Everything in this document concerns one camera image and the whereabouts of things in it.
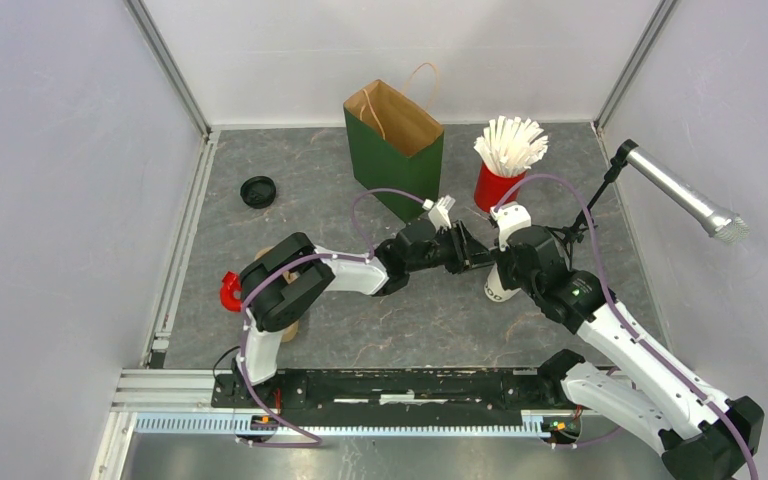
silver microphone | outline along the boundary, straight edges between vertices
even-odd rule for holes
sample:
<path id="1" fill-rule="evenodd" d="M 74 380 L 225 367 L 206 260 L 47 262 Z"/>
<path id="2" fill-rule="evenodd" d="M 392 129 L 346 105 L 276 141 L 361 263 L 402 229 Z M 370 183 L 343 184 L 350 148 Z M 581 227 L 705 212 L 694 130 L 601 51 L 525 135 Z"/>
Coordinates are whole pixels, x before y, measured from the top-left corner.
<path id="1" fill-rule="evenodd" d="M 650 182 L 687 210 L 702 224 L 708 235 L 732 245 L 749 235 L 749 226 L 740 215 L 723 208 L 697 192 L 669 168 L 632 140 L 626 140 L 617 150 L 617 159 L 626 161 Z"/>

white wall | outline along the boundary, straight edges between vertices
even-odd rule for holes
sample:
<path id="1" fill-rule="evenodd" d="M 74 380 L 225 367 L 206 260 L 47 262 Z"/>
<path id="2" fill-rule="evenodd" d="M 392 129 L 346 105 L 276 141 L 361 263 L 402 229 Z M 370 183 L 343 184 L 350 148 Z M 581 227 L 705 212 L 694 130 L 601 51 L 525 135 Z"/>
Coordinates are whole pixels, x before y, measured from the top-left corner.
<path id="1" fill-rule="evenodd" d="M 376 78 L 442 72 L 441 121 L 596 116 L 657 0 L 146 0 L 214 124 L 342 124 Z M 425 104 L 433 76 L 410 96 Z"/>
<path id="2" fill-rule="evenodd" d="M 87 478 L 199 135 L 121 1 L 0 1 L 0 479 Z"/>
<path id="3" fill-rule="evenodd" d="M 637 172 L 621 177 L 676 353 L 765 409 L 768 478 L 768 2 L 680 2 L 606 133 L 609 151 L 633 138 L 753 229 L 725 247 Z"/>

red cup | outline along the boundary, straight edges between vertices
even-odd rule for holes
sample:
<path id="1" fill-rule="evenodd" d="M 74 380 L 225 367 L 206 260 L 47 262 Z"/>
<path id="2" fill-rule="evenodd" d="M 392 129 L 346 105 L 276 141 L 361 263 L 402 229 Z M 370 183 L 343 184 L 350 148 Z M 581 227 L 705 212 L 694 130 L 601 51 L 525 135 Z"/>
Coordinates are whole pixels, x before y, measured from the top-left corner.
<path id="1" fill-rule="evenodd" d="M 491 172 L 484 162 L 481 162 L 481 172 L 478 173 L 478 183 L 475 185 L 475 195 L 473 195 L 475 204 L 478 205 L 478 208 L 490 213 L 490 209 L 499 203 L 499 200 L 505 196 L 516 182 L 523 178 L 525 178 L 525 172 L 520 173 L 516 177 L 500 177 Z M 518 193 L 519 189 L 516 189 L 508 200 L 516 200 Z"/>

cable connector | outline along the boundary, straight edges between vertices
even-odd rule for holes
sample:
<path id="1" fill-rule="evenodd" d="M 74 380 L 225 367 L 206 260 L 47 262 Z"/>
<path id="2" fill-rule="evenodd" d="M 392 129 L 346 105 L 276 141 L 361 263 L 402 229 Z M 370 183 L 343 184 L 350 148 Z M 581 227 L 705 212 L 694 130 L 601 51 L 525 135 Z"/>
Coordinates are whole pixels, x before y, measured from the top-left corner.
<path id="1" fill-rule="evenodd" d="M 426 208 L 428 202 L 430 200 L 426 200 L 422 208 L 428 210 L 428 219 L 434 224 L 434 228 L 437 230 L 452 228 L 452 221 L 449 220 L 449 210 L 455 205 L 455 199 L 446 195 L 445 197 L 440 197 L 440 200 L 432 204 L 431 208 Z"/>

black cable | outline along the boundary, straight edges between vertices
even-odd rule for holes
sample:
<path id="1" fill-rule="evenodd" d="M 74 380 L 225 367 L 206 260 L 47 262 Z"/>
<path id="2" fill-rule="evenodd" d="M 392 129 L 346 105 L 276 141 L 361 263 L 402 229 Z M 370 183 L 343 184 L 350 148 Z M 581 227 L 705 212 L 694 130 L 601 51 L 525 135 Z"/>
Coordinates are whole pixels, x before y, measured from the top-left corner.
<path id="1" fill-rule="evenodd" d="M 233 352 L 234 350 L 239 350 L 239 349 L 240 349 L 239 345 L 237 345 L 235 347 L 231 347 L 228 350 L 225 350 L 225 353 L 223 353 L 222 356 L 219 357 L 218 360 L 216 360 L 216 363 L 213 364 L 213 380 L 214 381 L 216 380 L 216 367 L 219 366 L 219 362 L 221 362 L 222 360 L 225 360 L 225 357 L 227 357 L 229 353 Z"/>

